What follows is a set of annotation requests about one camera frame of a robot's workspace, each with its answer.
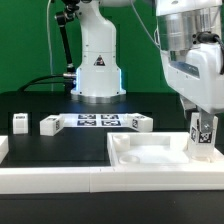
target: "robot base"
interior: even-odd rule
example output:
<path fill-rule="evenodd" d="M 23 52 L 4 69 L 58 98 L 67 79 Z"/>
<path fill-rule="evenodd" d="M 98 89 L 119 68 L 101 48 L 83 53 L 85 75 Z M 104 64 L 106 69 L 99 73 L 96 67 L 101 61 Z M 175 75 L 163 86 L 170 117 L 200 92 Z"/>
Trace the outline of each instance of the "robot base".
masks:
<path fill-rule="evenodd" d="M 93 104 L 100 104 L 100 103 L 115 103 L 115 102 L 121 102 L 125 101 L 126 94 L 119 94 L 116 96 L 110 96 L 110 97 L 93 97 L 93 96 L 84 96 L 84 95 L 78 95 L 72 93 L 72 100 L 74 101 L 81 101 L 85 103 L 93 103 Z"/>

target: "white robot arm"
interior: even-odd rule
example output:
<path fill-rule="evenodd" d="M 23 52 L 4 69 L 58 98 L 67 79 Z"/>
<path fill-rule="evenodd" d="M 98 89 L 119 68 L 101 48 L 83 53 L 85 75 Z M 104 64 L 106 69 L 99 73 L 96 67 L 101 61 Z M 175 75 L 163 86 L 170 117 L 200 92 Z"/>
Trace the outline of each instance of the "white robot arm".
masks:
<path fill-rule="evenodd" d="M 190 130 L 195 148 L 214 146 L 214 115 L 224 112 L 221 5 L 221 0 L 157 0 L 166 81 L 181 95 L 184 109 L 199 109 L 199 115 L 192 116 Z M 200 142 L 205 135 L 209 136 L 208 144 Z M 204 152 L 193 154 L 203 157 L 209 150 Z"/>
<path fill-rule="evenodd" d="M 126 91 L 121 87 L 121 70 L 116 64 L 116 29 L 110 21 L 102 17 L 99 7 L 122 7 L 129 5 L 130 1 L 62 1 L 66 7 L 64 13 L 57 16 L 58 22 L 63 23 L 64 17 L 71 21 L 76 15 L 82 30 L 82 64 L 76 70 L 76 87 L 71 90 L 72 98 L 88 103 L 111 103 L 125 99 Z M 68 44 L 65 49 L 68 53 L 67 71 L 70 71 L 70 67 L 74 66 Z"/>

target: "green backdrop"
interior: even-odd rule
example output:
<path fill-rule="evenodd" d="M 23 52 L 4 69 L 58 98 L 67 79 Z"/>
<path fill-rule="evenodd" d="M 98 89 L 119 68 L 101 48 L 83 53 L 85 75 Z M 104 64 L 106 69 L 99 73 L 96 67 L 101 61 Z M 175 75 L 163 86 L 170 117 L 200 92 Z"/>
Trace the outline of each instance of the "green backdrop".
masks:
<path fill-rule="evenodd" d="M 50 75 L 46 12 L 48 0 L 0 0 L 0 92 L 14 91 L 28 81 Z M 149 32 L 156 28 L 155 10 L 137 0 L 139 11 Z M 51 40 L 54 73 L 66 70 L 61 36 L 54 20 L 63 10 L 60 0 L 51 4 Z M 117 64 L 123 72 L 123 85 L 129 92 L 169 92 L 158 50 L 150 42 L 131 7 L 102 8 L 102 15 L 117 28 Z M 74 64 L 81 63 L 79 21 L 67 25 Z M 50 90 L 50 86 L 30 90 Z"/>

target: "white box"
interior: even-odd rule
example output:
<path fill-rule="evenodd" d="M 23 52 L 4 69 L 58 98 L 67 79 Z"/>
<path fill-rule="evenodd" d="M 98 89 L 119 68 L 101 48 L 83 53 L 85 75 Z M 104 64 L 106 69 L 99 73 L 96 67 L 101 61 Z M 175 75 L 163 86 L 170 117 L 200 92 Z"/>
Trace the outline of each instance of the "white box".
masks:
<path fill-rule="evenodd" d="M 9 144 L 7 136 L 0 136 L 0 163 L 9 152 Z"/>
<path fill-rule="evenodd" d="M 54 136 L 64 128 L 61 115 L 50 115 L 40 122 L 40 135 Z"/>
<path fill-rule="evenodd" d="M 153 130 L 153 119 L 146 117 L 142 114 L 126 114 L 124 117 L 128 126 L 139 132 L 152 132 Z"/>
<path fill-rule="evenodd" d="M 13 116 L 13 134 L 28 133 L 28 114 L 19 113 Z"/>

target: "black table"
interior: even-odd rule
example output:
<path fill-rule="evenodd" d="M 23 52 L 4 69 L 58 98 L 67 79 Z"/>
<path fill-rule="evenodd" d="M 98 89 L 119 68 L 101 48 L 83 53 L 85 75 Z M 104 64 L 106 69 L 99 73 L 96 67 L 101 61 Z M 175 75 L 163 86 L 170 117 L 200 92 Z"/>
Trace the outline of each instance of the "black table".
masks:
<path fill-rule="evenodd" d="M 188 131 L 189 122 L 183 118 L 183 110 L 176 94 L 128 93 L 125 102 L 110 105 L 90 105 L 71 101 L 62 93 L 8 92 L 0 95 L 0 134 L 9 135 L 10 152 L 1 167 L 47 166 L 109 166 L 105 152 L 105 136 L 108 131 L 95 132 L 101 136 L 102 145 L 95 151 L 97 158 L 85 158 L 78 153 L 69 160 L 69 152 L 62 159 L 60 152 L 50 161 L 50 152 L 27 155 L 27 146 L 36 141 L 35 152 L 45 142 L 38 139 L 39 121 L 49 114 L 58 113 L 141 113 L 154 119 L 154 131 Z M 28 112 L 30 132 L 16 139 L 12 135 L 12 115 Z M 224 152 L 223 115 L 219 115 L 216 147 Z M 86 129 L 90 136 L 93 131 Z M 23 147 L 16 150 L 17 141 Z M 223 223 L 224 191 L 167 191 L 167 192 L 109 192 L 79 194 L 0 195 L 1 223 Z"/>

